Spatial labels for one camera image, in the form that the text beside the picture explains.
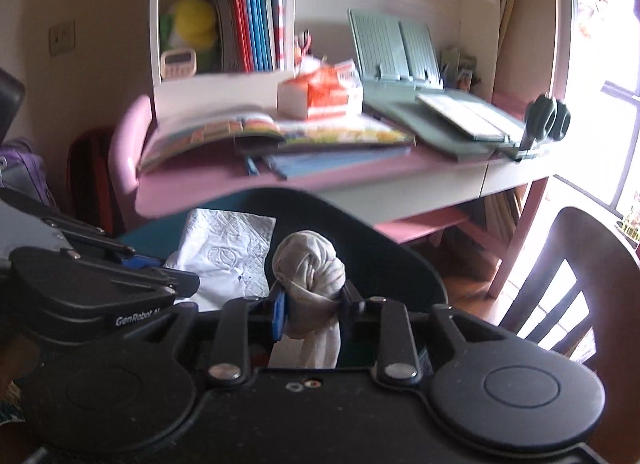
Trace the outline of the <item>knotted white cloth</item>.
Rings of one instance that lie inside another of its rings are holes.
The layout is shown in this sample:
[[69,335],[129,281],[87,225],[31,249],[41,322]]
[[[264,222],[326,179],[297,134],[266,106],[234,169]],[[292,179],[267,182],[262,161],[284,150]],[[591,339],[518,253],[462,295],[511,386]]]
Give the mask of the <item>knotted white cloth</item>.
[[341,349],[340,308],[346,268],[318,232],[291,233],[277,247],[272,271],[288,299],[282,339],[271,368],[333,369]]

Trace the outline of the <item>white embossed napkin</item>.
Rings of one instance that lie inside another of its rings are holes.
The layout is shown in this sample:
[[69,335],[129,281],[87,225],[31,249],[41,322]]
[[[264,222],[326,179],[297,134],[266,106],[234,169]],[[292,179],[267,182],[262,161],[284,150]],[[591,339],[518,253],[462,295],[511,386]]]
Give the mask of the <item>white embossed napkin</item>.
[[202,313],[221,310],[231,299],[262,299],[269,293],[265,265],[276,224],[269,216],[195,209],[165,266],[198,275],[190,301]]

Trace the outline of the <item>red black backpack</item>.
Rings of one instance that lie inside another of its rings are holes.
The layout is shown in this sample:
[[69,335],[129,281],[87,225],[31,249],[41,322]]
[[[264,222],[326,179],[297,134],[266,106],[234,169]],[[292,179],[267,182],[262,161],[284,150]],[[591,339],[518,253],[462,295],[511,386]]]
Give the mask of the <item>red black backpack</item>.
[[114,127],[97,127],[79,135],[67,156],[67,193],[73,217],[111,236],[124,231],[122,214],[108,172]]

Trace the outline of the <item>purple grey backpack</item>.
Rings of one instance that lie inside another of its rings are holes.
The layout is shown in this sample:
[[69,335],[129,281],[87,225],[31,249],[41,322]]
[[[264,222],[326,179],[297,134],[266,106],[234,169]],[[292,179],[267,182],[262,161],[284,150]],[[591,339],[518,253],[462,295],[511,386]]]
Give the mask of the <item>purple grey backpack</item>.
[[1,145],[1,187],[8,188],[44,205],[58,205],[47,183],[43,158],[26,138],[15,138]]

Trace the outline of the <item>blue folder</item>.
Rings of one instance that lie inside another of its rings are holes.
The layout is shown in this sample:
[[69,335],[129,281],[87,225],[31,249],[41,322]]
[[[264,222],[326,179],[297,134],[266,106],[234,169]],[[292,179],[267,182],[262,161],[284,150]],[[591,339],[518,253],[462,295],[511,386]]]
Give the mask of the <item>blue folder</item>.
[[262,162],[284,180],[346,169],[346,167],[405,157],[411,147],[337,150],[309,153],[268,154]]

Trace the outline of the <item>pink study desk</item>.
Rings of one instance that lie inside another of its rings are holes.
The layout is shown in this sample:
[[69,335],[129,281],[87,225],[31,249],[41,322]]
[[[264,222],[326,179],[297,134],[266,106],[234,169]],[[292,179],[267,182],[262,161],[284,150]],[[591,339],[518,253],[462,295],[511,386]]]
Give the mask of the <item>pink study desk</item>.
[[[138,169],[152,102],[140,96],[116,126],[108,172],[122,219],[134,228],[213,199],[255,188],[294,188],[318,195],[398,243],[438,241],[460,227],[495,254],[502,266],[491,292],[509,276],[537,212],[555,152],[524,161],[495,158],[456,161],[425,145],[379,151],[324,151],[241,157],[229,139],[201,145],[141,172]],[[512,237],[500,239],[473,224],[459,204],[529,185],[528,199]]]

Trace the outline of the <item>colourful open picture book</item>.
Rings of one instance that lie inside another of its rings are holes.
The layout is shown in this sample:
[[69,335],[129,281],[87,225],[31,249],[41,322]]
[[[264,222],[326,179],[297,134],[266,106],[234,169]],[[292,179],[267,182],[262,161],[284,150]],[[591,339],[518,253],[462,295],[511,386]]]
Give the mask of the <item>colourful open picture book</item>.
[[157,126],[146,142],[138,172],[151,172],[180,154],[228,141],[239,155],[395,148],[416,137],[365,114],[315,121],[283,120],[252,108],[201,114]]

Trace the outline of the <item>dark wooden chair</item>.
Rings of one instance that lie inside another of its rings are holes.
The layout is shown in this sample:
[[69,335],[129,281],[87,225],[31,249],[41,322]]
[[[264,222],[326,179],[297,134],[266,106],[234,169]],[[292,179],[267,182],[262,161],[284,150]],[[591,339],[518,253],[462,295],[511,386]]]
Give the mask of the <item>dark wooden chair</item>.
[[544,299],[559,269],[575,282],[526,340],[541,342],[577,297],[588,313],[551,349],[567,356],[591,332],[596,353],[586,367],[604,386],[605,406],[589,445],[610,463],[639,461],[639,258],[623,236],[569,206],[556,215],[536,263],[499,327],[516,333]]

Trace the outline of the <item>white digital timer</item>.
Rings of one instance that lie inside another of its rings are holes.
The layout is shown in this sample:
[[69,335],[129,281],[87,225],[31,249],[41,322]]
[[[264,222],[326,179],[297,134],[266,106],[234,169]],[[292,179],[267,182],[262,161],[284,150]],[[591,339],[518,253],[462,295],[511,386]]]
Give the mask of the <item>white digital timer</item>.
[[198,57],[193,48],[166,50],[160,55],[160,78],[163,81],[192,78],[196,71]]

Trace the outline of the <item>orange white tissue pack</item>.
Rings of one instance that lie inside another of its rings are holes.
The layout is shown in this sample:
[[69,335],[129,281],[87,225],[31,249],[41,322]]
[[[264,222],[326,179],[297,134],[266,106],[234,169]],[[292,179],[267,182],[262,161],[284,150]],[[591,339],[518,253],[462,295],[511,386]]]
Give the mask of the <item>orange white tissue pack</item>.
[[363,86],[355,61],[323,64],[278,86],[277,110],[299,121],[359,116]]

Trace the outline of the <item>black desk clamp knob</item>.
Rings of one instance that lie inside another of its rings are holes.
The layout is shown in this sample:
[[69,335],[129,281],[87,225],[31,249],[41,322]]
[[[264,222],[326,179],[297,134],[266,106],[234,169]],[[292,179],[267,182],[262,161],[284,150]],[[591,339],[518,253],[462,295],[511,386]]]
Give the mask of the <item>black desk clamp knob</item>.
[[534,158],[541,146],[562,141],[570,127],[570,110],[560,99],[540,94],[525,111],[525,128],[515,160]]

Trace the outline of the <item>yellow plush toy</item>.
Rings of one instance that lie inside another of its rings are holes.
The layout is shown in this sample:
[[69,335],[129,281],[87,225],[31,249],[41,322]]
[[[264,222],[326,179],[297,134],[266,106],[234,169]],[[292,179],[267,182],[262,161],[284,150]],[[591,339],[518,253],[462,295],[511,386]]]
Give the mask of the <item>yellow plush toy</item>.
[[196,72],[213,69],[218,47],[217,14],[206,0],[179,0],[158,20],[160,51],[191,48],[196,55]]

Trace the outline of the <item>green book stand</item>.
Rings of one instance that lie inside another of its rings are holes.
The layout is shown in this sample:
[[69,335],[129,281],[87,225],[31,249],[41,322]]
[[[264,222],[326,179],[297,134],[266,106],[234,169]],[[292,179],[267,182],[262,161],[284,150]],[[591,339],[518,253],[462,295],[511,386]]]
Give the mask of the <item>green book stand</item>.
[[521,148],[523,123],[444,85],[427,26],[362,9],[351,9],[348,19],[366,109],[458,161],[536,157]]

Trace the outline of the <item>row of books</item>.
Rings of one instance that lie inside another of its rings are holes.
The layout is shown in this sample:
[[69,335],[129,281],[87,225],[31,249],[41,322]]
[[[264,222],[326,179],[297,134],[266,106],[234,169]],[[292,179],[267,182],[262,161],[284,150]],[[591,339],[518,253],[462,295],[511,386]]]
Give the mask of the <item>row of books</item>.
[[288,0],[207,0],[216,9],[219,70],[284,71],[288,61]]

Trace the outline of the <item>wall switch plate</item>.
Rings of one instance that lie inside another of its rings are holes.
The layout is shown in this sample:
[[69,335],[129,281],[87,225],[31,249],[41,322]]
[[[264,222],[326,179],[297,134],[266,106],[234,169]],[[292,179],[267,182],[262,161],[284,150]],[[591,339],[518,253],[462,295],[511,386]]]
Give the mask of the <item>wall switch plate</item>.
[[71,52],[76,45],[75,21],[55,24],[49,29],[49,53],[51,56]]

